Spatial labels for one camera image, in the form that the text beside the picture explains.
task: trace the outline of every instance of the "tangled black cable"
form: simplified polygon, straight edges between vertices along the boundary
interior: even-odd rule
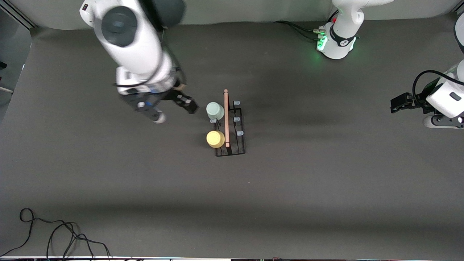
[[[304,28],[304,27],[299,26],[299,25],[297,25],[295,23],[292,23],[292,22],[289,22],[289,21],[283,21],[283,20],[275,21],[274,23],[286,24],[286,25],[290,26],[293,30],[295,30],[295,32],[297,32],[299,35],[305,37],[306,39],[309,39],[309,40],[312,40],[312,41],[318,41],[319,40],[319,39],[316,39],[316,38],[311,38],[311,37],[307,36],[306,34],[304,34],[302,32],[302,31],[304,31],[304,32],[313,33],[313,30]]]
[[[29,211],[29,213],[31,213],[31,219],[30,220],[25,220],[23,218],[23,214],[25,211]],[[45,220],[45,219],[41,219],[39,217],[35,217],[34,216],[34,212],[32,211],[32,209],[30,208],[24,208],[21,210],[21,212],[19,213],[19,219],[24,222],[24,223],[31,223],[30,227],[29,227],[29,234],[27,235],[27,238],[26,238],[26,241],[24,241],[24,243],[22,245],[20,245],[19,247],[17,248],[13,248],[13,249],[10,249],[8,251],[6,251],[4,254],[0,255],[0,257],[10,253],[11,251],[14,251],[14,250],[17,250],[21,247],[23,247],[24,245],[26,245],[26,243],[29,241],[29,239],[31,238],[31,233],[32,233],[32,227],[34,225],[34,221],[35,220],[40,220],[42,222],[45,222],[45,223],[56,223],[56,222],[60,222],[61,224],[59,224],[52,232],[52,234],[50,235],[49,239],[48,239],[48,243],[47,243],[47,252],[46,252],[46,258],[47,260],[48,259],[48,252],[49,252],[49,249],[50,249],[50,245],[52,243],[52,239],[53,239],[53,235],[55,234],[55,232],[60,228],[60,227],[65,227],[69,230],[69,232],[71,232],[71,240],[69,241],[69,244],[68,244],[68,247],[66,248],[66,250],[64,251],[63,253],[63,260],[65,259],[66,255],[68,254],[69,250],[71,249],[71,247],[73,246],[73,244],[79,240],[81,241],[84,241],[86,242],[87,244],[87,248],[89,249],[89,252],[90,252],[90,255],[92,256],[92,258],[95,258],[95,255],[93,254],[92,252],[92,248],[90,247],[90,243],[93,243],[93,244],[100,244],[100,245],[103,245],[105,247],[105,251],[106,251],[106,255],[108,257],[108,259],[110,259],[110,251],[108,250],[108,247],[104,244],[104,243],[101,243],[101,242],[97,242],[97,241],[93,241],[93,240],[90,240],[87,238],[87,236],[85,234],[77,234],[75,231],[74,231],[74,225],[76,225],[77,227],[77,223],[75,222],[64,222],[63,220],[55,220],[55,221],[48,221],[48,220]]]
[[[419,81],[420,77],[426,73],[435,73],[453,83],[456,83],[456,84],[459,84],[459,85],[464,85],[464,82],[461,82],[459,80],[456,80],[454,78],[451,78],[449,77],[448,75],[442,73],[442,72],[439,72],[439,71],[435,71],[435,70],[427,70],[427,71],[423,71],[421,73],[419,73],[419,75],[416,77],[416,79],[414,80],[414,83],[412,84],[412,96],[414,97],[414,101],[424,110],[427,110],[427,108],[425,107],[425,105],[423,105],[421,102],[419,102],[419,98],[416,94],[416,85],[417,85],[417,82]]]

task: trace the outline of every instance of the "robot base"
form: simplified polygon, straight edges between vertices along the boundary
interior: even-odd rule
[[[326,25],[320,26],[319,29],[330,32],[331,27],[334,25],[333,22],[329,22]],[[353,49],[353,44],[356,41],[356,38],[348,43],[344,47],[338,46],[337,42],[332,39],[329,33],[324,35],[322,39],[317,43],[316,50],[322,52],[325,56],[330,59],[338,60],[344,58],[348,53]]]

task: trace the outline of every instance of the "yellow cup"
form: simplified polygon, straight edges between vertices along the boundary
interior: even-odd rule
[[[211,147],[217,149],[224,145],[224,143],[226,142],[226,137],[222,132],[213,130],[210,131],[206,136],[206,141]]]

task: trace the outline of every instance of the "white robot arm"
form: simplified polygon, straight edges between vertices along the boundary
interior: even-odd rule
[[[317,50],[331,59],[342,59],[353,49],[355,35],[364,22],[361,8],[381,6],[393,0],[332,0],[338,8],[336,22],[329,21],[320,26],[326,34],[318,43]]]
[[[167,9],[169,14],[159,14]],[[137,95],[137,99],[123,98],[140,111],[147,111],[144,113],[147,116],[154,115],[152,110],[161,112],[156,105],[163,99],[175,101],[189,113],[194,113],[198,107],[191,97],[180,93],[183,83],[171,57],[163,51],[157,33],[165,26],[177,24],[184,10],[182,0],[86,0],[79,11],[119,65],[117,91],[123,96],[147,94]]]
[[[455,38],[464,53],[464,16],[461,15],[454,27]],[[419,78],[426,73],[440,77],[416,93]],[[404,109],[421,108],[424,114],[433,115],[424,119],[429,128],[464,128],[464,60],[445,73],[428,70],[420,73],[412,86],[412,93],[403,93],[391,100],[391,113]]]

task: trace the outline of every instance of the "cup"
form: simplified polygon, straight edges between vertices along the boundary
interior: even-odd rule
[[[210,102],[206,106],[206,112],[210,119],[220,120],[224,117],[224,108],[216,102]]]
[[[206,141],[211,147],[217,149],[224,145],[224,143],[226,142],[226,137],[222,132],[213,130],[210,131],[206,136]]]

